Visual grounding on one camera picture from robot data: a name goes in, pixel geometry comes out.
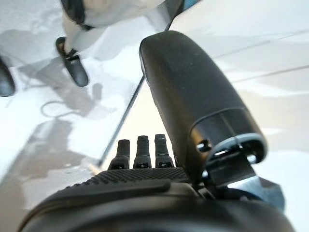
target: black foot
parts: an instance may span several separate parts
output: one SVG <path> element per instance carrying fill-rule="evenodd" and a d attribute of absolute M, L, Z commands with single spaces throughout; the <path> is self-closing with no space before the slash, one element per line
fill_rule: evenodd
<path fill-rule="evenodd" d="M 15 93 L 15 84 L 8 67 L 0 58 L 0 96 L 10 97 Z"/>
<path fill-rule="evenodd" d="M 59 55 L 62 57 L 64 65 L 66 66 L 73 81 L 79 86 L 84 87 L 88 85 L 88 75 L 79 59 L 76 55 L 76 51 L 72 50 L 69 54 L 64 52 L 64 42 L 66 38 L 60 37 L 56 40 L 56 48 Z"/>

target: white robot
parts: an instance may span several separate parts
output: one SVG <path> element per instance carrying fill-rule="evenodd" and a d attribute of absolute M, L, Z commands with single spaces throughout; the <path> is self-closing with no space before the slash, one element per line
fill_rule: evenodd
<path fill-rule="evenodd" d="M 63 27 L 67 36 L 58 38 L 56 47 L 74 82 L 80 87 L 88 84 L 88 76 L 78 52 L 89 48 L 97 41 L 105 28 L 141 16 L 164 1 L 61 0 Z"/>

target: black plastic cover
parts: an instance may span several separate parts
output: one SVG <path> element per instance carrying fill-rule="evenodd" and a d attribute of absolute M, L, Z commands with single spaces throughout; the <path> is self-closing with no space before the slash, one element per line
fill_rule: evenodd
<path fill-rule="evenodd" d="M 140 45 L 143 73 L 177 163 L 198 182 L 207 161 L 234 146 L 263 160 L 267 145 L 241 98 L 212 59 L 187 36 L 166 31 Z"/>

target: white floor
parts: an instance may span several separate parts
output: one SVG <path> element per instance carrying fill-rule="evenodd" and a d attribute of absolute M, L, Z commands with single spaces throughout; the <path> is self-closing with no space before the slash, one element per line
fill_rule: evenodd
<path fill-rule="evenodd" d="M 92 175 L 142 77 L 140 42 L 167 25 L 154 10 L 108 28 L 83 59 L 91 82 L 79 88 L 54 46 L 65 36 L 59 3 L 1 0 L 0 55 L 17 87 L 0 98 L 1 231 L 14 232 L 45 197 Z"/>
<path fill-rule="evenodd" d="M 308 8 L 306 0 L 204 0 L 171 27 L 214 58 L 251 110 L 269 145 L 267 159 L 254 168 L 282 186 L 297 232 L 309 231 Z M 165 132 L 144 84 L 116 140 L 131 140 L 132 165 L 137 136 L 149 136 L 154 160 L 154 136 Z M 103 168 L 115 153 L 116 143 Z"/>

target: black plastic casing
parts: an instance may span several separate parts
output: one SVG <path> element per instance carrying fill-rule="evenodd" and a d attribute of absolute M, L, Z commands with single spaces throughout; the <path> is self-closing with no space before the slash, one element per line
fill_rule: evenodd
<path fill-rule="evenodd" d="M 172 142 L 193 182 L 214 154 L 236 146 L 262 161 L 266 141 L 247 107 L 212 59 L 187 36 L 166 31 L 144 39 L 141 67 Z M 207 147 L 198 149 L 199 145 Z"/>

